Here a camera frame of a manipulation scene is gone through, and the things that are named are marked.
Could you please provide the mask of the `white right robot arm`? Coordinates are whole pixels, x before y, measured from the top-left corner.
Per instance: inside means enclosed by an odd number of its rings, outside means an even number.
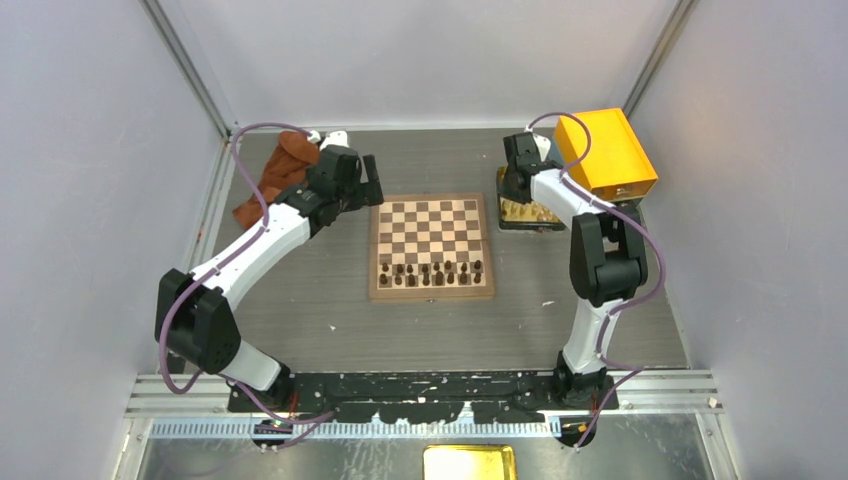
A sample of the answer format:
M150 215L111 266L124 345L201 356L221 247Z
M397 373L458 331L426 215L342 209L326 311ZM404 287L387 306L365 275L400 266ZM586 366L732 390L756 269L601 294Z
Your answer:
M562 349L570 372L555 384L558 403L582 409L594 396L586 375L606 367L604 339L625 301L646 283L648 264L642 219L630 202L614 204L585 191L563 168L543 156L551 142L522 132L503 138L506 169L498 183L501 197L536 203L553 213L570 232L569 279L580 298L570 338Z

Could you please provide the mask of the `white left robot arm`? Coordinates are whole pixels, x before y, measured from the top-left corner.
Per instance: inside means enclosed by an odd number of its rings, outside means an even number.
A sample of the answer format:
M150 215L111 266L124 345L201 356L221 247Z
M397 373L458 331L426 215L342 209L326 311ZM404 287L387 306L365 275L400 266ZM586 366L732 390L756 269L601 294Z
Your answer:
M383 201L374 156L344 145L321 148L305 182L279 194L241 237L193 270L172 269L161 278L154 330L161 353L250 387L269 413L285 409L289 368L242 337L235 310L272 266L340 214Z

